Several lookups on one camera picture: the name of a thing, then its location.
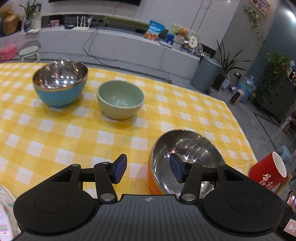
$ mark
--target green bowl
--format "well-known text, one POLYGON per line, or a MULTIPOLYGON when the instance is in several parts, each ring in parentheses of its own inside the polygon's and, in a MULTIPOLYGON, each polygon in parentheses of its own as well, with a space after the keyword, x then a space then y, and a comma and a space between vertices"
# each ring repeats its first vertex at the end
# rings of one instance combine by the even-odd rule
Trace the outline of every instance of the green bowl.
POLYGON ((139 87, 122 80, 101 84, 96 96, 101 110, 116 120, 135 115, 145 101, 145 95, 139 87))

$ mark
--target silver screw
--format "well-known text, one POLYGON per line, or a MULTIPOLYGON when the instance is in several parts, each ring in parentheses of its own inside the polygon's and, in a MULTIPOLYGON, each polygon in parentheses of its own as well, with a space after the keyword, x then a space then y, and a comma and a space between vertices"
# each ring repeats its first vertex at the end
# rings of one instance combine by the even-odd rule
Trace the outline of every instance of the silver screw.
POLYGON ((115 198, 115 196, 112 193, 104 193, 101 195, 101 199, 104 201, 112 201, 115 198))
POLYGON ((182 199, 185 201, 193 201, 196 199, 196 196, 192 193, 186 193, 182 195, 182 199))

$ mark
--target blue bowl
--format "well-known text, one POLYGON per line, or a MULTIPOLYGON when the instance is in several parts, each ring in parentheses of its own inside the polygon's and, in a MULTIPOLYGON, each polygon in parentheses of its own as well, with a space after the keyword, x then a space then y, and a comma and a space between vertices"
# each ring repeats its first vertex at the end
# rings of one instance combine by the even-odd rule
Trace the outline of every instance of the blue bowl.
POLYGON ((33 86, 44 103, 62 108, 80 96, 87 76, 83 63, 59 60, 39 69, 33 76, 33 86))

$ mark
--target bowl rim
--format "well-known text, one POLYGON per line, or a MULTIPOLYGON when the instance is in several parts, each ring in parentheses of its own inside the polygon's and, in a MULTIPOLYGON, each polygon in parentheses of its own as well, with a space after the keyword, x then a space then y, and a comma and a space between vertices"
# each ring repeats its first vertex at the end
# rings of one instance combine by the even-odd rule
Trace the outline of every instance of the bowl rim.
MULTIPOLYGON (((194 132, 194 131, 191 131, 191 130, 186 130, 186 129, 174 129, 174 130, 170 130, 170 131, 167 131, 167 132, 165 132, 165 133, 163 133, 156 141, 155 141, 155 143, 153 144, 153 147, 151 148, 151 151, 150 151, 150 154, 149 154, 149 164, 148 164, 148 168, 147 168, 147 171, 150 171, 150 173, 151 173, 151 177, 152 177, 152 180, 153 180, 153 182, 154 182, 154 184, 155 184, 155 186, 157 187, 157 189, 162 193, 162 194, 168 194, 168 193, 166 193, 162 188, 161 188, 161 186, 160 186, 160 182, 159 182, 159 180, 157 179, 157 177, 156 177, 156 174, 155 174, 155 172, 154 172, 154 166, 153 166, 153 152, 154 152, 154 149, 155 149, 155 146, 156 146, 156 144, 157 144, 157 142, 160 140, 160 138, 162 138, 164 135, 166 135, 167 133, 169 133, 169 132, 173 132, 173 131, 188 131, 188 132, 192 132, 192 133, 195 133, 195 134, 198 134, 197 132, 194 132)), ((201 134, 198 134, 198 135, 200 135, 201 137, 203 137, 203 138, 205 138, 208 142, 210 142, 212 145, 213 145, 213 147, 215 147, 216 148, 216 150, 219 152, 219 154, 221 155, 221 157, 222 157, 222 160, 223 160, 223 163, 224 164, 226 164, 226 162, 225 162, 225 160, 224 160, 224 157, 222 156, 222 154, 221 154, 221 152, 219 151, 219 149, 211 142, 211 141, 209 141, 209 139, 208 138, 206 138, 206 137, 204 137, 203 135, 201 135, 201 134)))
POLYGON ((40 91, 43 91, 43 92, 58 92, 58 91, 64 91, 64 90, 71 89, 71 88, 73 88, 74 86, 77 86, 77 85, 80 84, 80 83, 85 83, 85 82, 87 81, 88 74, 89 74, 89 69, 88 69, 88 67, 87 67, 84 63, 79 62, 79 61, 76 61, 76 60, 68 60, 68 59, 67 59, 67 60, 62 60, 62 59, 60 59, 60 60, 54 60, 54 61, 52 61, 52 62, 50 62, 50 63, 47 63, 46 65, 43 65, 43 66, 41 66, 38 70, 36 70, 36 72, 35 72, 35 73, 33 74, 33 76, 32 76, 32 82, 33 82, 33 87, 34 87, 35 89, 37 89, 37 90, 40 90, 40 91), (34 81, 34 79, 35 79, 35 75, 37 74, 37 72, 38 72, 39 70, 41 70, 41 69, 43 69, 43 68, 45 68, 45 67, 47 67, 47 66, 49 66, 49 65, 51 65, 51 64, 59 63, 59 62, 61 62, 61 61, 63 61, 63 62, 73 62, 73 63, 79 63, 79 64, 81 64, 83 67, 86 68, 86 74, 85 74, 85 76, 82 77, 82 78, 80 78, 80 79, 78 79, 77 82, 74 83, 73 85, 66 86, 66 87, 60 87, 60 88, 52 88, 52 89, 49 89, 49 88, 45 88, 45 87, 38 86, 38 85, 35 83, 35 81, 34 81))
POLYGON ((144 92, 143 92, 138 86, 136 86, 136 85, 134 85, 133 83, 130 83, 130 82, 128 82, 128 81, 124 81, 124 80, 109 80, 109 81, 106 81, 106 82, 102 83, 102 84, 98 87, 98 89, 97 89, 97 91, 96 91, 96 95, 97 95, 97 97, 100 98, 100 100, 101 100, 102 102, 104 102, 105 104, 107 104, 107 105, 109 105, 109 106, 112 106, 112 107, 120 108, 120 109, 132 109, 132 108, 140 107, 140 106, 142 106, 142 105, 144 104, 144 102, 145 102, 145 94, 144 94, 144 92), (99 90, 100 90, 101 86, 104 85, 105 83, 108 83, 108 82, 119 82, 119 81, 121 81, 121 82, 125 82, 125 83, 128 83, 128 84, 130 84, 130 85, 133 85, 133 86, 137 87, 137 88, 142 92, 142 94, 143 94, 143 100, 142 100, 142 102, 141 102, 140 104, 138 104, 138 105, 134 105, 134 106, 130 106, 130 107, 122 107, 122 106, 112 105, 112 104, 108 103, 107 101, 103 100, 102 97, 99 95, 99 90))

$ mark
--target gray wall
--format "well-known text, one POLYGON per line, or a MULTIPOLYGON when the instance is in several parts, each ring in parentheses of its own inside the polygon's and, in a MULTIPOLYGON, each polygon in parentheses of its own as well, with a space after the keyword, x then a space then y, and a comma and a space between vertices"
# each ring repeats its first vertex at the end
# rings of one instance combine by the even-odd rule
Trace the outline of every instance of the gray wall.
POLYGON ((285 54, 296 62, 296 17, 293 16, 293 10, 296 12, 294 5, 289 6, 285 0, 281 1, 266 38, 266 44, 259 51, 247 73, 247 75, 251 74, 254 76, 256 86, 259 86, 262 82, 261 77, 263 77, 268 64, 267 59, 264 58, 266 51, 285 54))
MULTIPOLYGON (((259 16, 263 17, 262 26, 263 32, 267 35, 269 29, 274 21, 274 16, 278 9, 278 5, 280 0, 268 0, 271 5, 271 10, 268 15, 268 18, 265 18, 259 10, 257 13, 259 16)), ((226 52, 231 52, 231 56, 239 52, 241 49, 244 51, 238 56, 239 60, 251 60, 253 61, 261 47, 260 40, 257 39, 256 32, 258 32, 258 28, 252 29, 252 22, 249 22, 247 15, 244 13, 244 5, 252 7, 256 9, 254 5, 250 3, 250 0, 241 0, 237 7, 237 10, 232 18, 232 21, 224 35, 223 43, 225 46, 226 52)), ((251 66, 251 62, 240 63, 238 66, 244 68, 246 70, 251 66)), ((229 74, 230 82, 234 83, 236 78, 233 76, 235 70, 231 71, 229 74)), ((246 71, 239 70, 239 73, 245 74, 246 71)))

